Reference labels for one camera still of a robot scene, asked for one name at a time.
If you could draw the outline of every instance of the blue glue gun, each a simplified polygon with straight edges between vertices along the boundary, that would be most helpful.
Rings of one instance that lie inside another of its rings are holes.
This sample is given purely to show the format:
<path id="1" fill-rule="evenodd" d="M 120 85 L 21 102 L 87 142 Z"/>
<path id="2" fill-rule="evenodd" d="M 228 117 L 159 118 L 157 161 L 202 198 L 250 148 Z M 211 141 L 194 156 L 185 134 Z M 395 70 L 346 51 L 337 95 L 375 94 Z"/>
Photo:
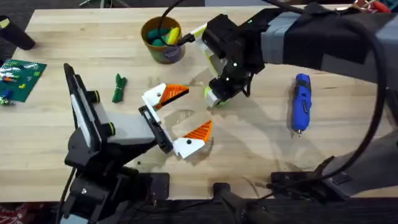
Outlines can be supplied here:
<path id="1" fill-rule="evenodd" d="M 299 137 L 310 124 L 311 104 L 310 77 L 305 74 L 298 74 L 294 88 L 292 129 L 298 133 Z"/>

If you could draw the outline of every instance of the white plastic part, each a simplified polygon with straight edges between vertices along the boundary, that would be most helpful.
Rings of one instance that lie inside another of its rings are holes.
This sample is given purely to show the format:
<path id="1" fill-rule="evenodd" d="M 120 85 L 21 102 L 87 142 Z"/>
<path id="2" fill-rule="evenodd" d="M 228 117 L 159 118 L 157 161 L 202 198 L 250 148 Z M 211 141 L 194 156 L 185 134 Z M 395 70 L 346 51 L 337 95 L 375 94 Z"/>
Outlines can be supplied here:
<path id="1" fill-rule="evenodd" d="M 162 98 L 165 89 L 166 84 L 162 83 L 146 91 L 142 96 L 142 100 L 144 101 L 145 105 L 148 107 L 149 112 L 158 124 L 161 124 L 162 122 L 156 114 L 154 106 L 160 102 L 160 99 Z"/>
<path id="2" fill-rule="evenodd" d="M 214 107 L 215 105 L 218 104 L 218 102 L 220 102 L 220 99 L 217 98 L 217 96 L 214 95 L 213 90 L 211 90 L 211 88 L 209 88 L 209 90 L 206 93 L 206 104 L 209 107 Z"/>
<path id="3" fill-rule="evenodd" d="M 81 109 L 79 107 L 79 104 L 77 103 L 74 94 L 70 95 L 70 100 L 72 102 L 72 107 L 76 115 L 77 126 L 81 129 L 81 132 L 85 137 L 87 146 L 90 147 L 91 146 L 90 132 L 88 130 L 87 124 L 85 123 L 85 120 L 83 119 L 83 113 L 81 112 Z"/>
<path id="4" fill-rule="evenodd" d="M 158 86 L 153 87 L 152 89 L 146 91 L 142 98 L 151 105 L 155 106 L 159 103 L 160 99 L 162 98 L 163 92 L 166 89 L 166 84 L 162 83 Z"/>
<path id="5" fill-rule="evenodd" d="M 148 110 L 151 113 L 151 115 L 154 117 L 155 121 L 158 124 L 162 124 L 162 122 L 160 121 L 159 116 L 157 115 L 157 113 L 156 113 L 154 107 L 151 105 L 151 103 L 149 103 L 148 100 L 144 96 L 142 96 L 142 100 L 144 100 L 145 105 L 148 107 Z"/>
<path id="6" fill-rule="evenodd" d="M 196 39 L 199 39 L 202 36 L 203 32 L 205 31 L 206 27 L 207 27 L 207 23 L 203 24 L 200 27 L 197 27 L 196 29 L 194 29 L 193 31 L 191 31 L 189 33 L 194 35 Z"/>
<path id="7" fill-rule="evenodd" d="M 173 142 L 173 150 L 176 155 L 180 155 L 185 159 L 204 145 L 205 142 L 201 139 L 178 138 Z"/>

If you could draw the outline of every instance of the black cable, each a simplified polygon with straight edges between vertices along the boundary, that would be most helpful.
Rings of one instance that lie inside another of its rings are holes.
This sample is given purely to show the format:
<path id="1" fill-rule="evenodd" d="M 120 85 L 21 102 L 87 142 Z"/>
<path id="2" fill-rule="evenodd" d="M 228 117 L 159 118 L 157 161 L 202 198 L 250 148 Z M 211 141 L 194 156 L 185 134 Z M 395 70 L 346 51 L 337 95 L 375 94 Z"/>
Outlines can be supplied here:
<path id="1" fill-rule="evenodd" d="M 379 126 L 379 123 L 382 118 L 384 101 L 386 99 L 386 88 L 387 88 L 387 65 L 386 65 L 386 55 L 384 53 L 384 48 L 380 43 L 380 41 L 377 40 L 374 34 L 370 33 L 370 31 L 368 31 L 366 28 L 364 28 L 362 25 L 358 24 L 357 22 L 349 21 L 346 19 L 337 19 L 336 22 L 338 23 L 339 26 L 343 26 L 363 37 L 368 43 L 368 45 L 371 46 L 371 50 L 373 51 L 374 54 L 374 60 L 376 62 L 376 70 L 377 70 L 377 95 L 376 95 L 376 103 L 374 105 L 373 116 L 368 131 L 364 139 L 362 140 L 361 144 L 358 146 L 357 150 L 355 150 L 353 155 L 337 170 L 329 174 L 321 175 L 319 177 L 301 180 L 298 182 L 282 186 L 281 188 L 273 191 L 272 193 L 257 199 L 255 201 L 256 203 L 276 194 L 277 192 L 281 192 L 289 187 L 293 187 L 304 183 L 314 182 L 314 181 L 325 180 L 350 168 L 355 163 L 355 161 L 362 155 L 362 153 L 368 148 L 369 143 L 372 141 L 374 134 L 377 131 L 377 127 Z"/>
<path id="2" fill-rule="evenodd" d="M 63 189 L 61 199 L 60 199 L 60 206 L 57 209 L 57 216 L 55 217 L 55 224 L 59 224 L 61 221 L 60 215 L 61 215 L 61 209 L 63 207 L 63 203 L 65 202 L 65 197 L 67 196 L 68 188 L 70 186 L 70 183 L 72 182 L 73 176 L 75 175 L 76 168 L 72 168 L 72 171 L 70 171 L 69 178 L 67 180 L 67 183 L 65 184 L 65 188 Z"/>
<path id="3" fill-rule="evenodd" d="M 139 212 L 144 212 L 144 213 L 150 213 L 150 214 L 159 214 L 159 213 L 178 213 L 178 212 L 182 212 L 184 210 L 188 210 L 189 208 L 195 208 L 198 206 L 202 206 L 202 205 L 207 205 L 209 203 L 213 203 L 213 200 L 205 200 L 203 202 L 197 202 L 197 203 L 193 203 L 191 205 L 187 205 L 185 207 L 182 208 L 178 208 L 175 210 L 171 210 L 171 209 L 167 209 L 167 210 L 143 210 L 141 208 L 135 208 L 133 207 L 135 210 L 139 211 Z"/>
<path id="4" fill-rule="evenodd" d="M 164 11 L 162 17 L 160 18 L 159 25 L 157 26 L 157 38 L 158 38 L 160 41 L 162 41 L 162 43 L 163 43 L 165 46 L 168 46 L 168 47 L 175 47 L 175 46 L 180 46 L 180 45 L 182 45 L 182 44 L 170 45 L 170 44 L 166 43 L 166 41 L 164 41 L 164 40 L 162 39 L 161 35 L 160 35 L 160 28 L 162 27 L 163 21 L 164 21 L 164 19 L 166 18 L 167 14 L 168 14 L 171 10 L 173 10 L 176 6 L 178 6 L 180 3 L 184 2 L 184 1 L 185 1 L 185 0 L 177 0 L 174 4 L 172 4 L 171 6 L 169 6 L 169 7 L 166 9 L 166 11 Z"/>

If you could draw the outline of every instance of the orange gripper pad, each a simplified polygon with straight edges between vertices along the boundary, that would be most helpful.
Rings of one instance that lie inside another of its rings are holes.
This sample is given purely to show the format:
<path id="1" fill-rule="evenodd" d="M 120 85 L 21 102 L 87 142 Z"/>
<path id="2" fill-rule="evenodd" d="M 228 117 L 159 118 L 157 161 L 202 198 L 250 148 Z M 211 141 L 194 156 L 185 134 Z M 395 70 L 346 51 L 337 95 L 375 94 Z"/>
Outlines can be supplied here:
<path id="1" fill-rule="evenodd" d="M 164 90 L 160 101 L 154 106 L 155 109 L 159 110 L 161 107 L 170 103 L 171 101 L 177 99 L 180 96 L 189 92 L 189 88 L 183 85 L 166 85 L 166 89 Z"/>
<path id="2" fill-rule="evenodd" d="M 196 128 L 190 133 L 184 135 L 184 138 L 201 139 L 207 141 L 211 133 L 211 120 L 207 121 L 204 125 Z"/>

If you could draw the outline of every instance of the green object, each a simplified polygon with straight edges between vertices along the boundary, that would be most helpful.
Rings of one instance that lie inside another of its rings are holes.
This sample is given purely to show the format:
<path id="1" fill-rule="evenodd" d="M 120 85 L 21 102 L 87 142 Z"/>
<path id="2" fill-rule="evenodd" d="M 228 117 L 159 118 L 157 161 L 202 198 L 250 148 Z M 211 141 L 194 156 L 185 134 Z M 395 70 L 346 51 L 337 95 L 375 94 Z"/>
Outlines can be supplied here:
<path id="1" fill-rule="evenodd" d="M 205 98 L 206 98 L 207 92 L 208 92 L 209 90 L 210 90 L 210 87 L 209 87 L 209 86 L 206 86 L 206 88 L 205 88 Z M 219 102 L 216 106 L 224 106 L 225 104 L 228 103 L 228 101 L 229 101 L 229 99 L 226 100 L 226 101 L 224 101 L 224 102 Z"/>
<path id="2" fill-rule="evenodd" d="M 170 29 L 160 28 L 160 35 L 166 35 L 169 31 L 170 31 Z M 147 41 L 148 42 L 155 40 L 157 37 L 158 37 L 157 29 L 153 29 L 147 33 Z"/>
<path id="3" fill-rule="evenodd" d="M 126 86 L 127 78 L 122 78 L 119 74 L 116 75 L 116 89 L 112 98 L 113 103 L 123 101 L 123 90 Z"/>
<path id="4" fill-rule="evenodd" d="M 46 64 L 42 63 L 7 59 L 0 68 L 0 77 L 14 75 L 18 78 L 13 78 L 16 82 L 0 82 L 0 93 L 11 90 L 11 101 L 25 102 L 45 68 Z"/>
<path id="5" fill-rule="evenodd" d="M 163 42 L 160 39 L 154 40 L 151 45 L 155 46 L 155 47 L 163 47 L 164 46 Z"/>

